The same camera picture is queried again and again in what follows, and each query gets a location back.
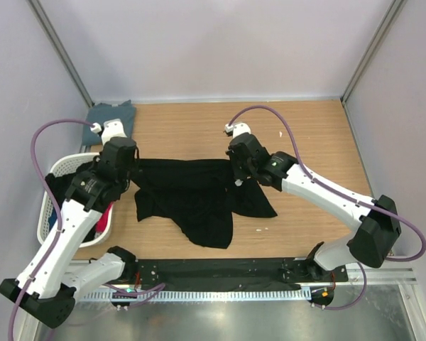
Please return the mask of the black t-shirt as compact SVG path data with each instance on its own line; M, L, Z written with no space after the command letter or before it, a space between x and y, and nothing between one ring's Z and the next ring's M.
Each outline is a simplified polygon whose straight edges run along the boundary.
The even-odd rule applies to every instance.
M227 249L233 214L270 219L277 212L252 178L236 185L231 163L225 159L192 161L142 158L131 177L139 222L149 217L172 220L201 247Z

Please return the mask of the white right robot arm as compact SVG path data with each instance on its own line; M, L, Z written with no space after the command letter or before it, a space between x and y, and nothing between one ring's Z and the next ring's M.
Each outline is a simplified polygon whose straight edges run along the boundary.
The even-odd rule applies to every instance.
M342 221L350 234L333 242L318 243L303 261L302 271L322 281L336 268L360 262L379 268L400 236L399 222L382 211L396 212L395 203L382 195L353 193L302 169L299 161L282 151L270 154L249 132L233 134L226 151L238 181L253 178L260 185L301 197Z

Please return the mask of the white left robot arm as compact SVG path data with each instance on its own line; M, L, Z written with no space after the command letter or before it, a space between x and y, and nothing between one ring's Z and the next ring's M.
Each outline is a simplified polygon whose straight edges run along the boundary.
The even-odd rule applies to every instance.
M55 329L67 320L77 300L96 288L113 280L132 282L136 257L121 247L109 248L71 276L65 272L87 233L128 190L137 167L138 148L133 139L113 137L106 142L92 165L72 179L58 208L56 225L30 264L17 278L3 280L0 293L16 308Z

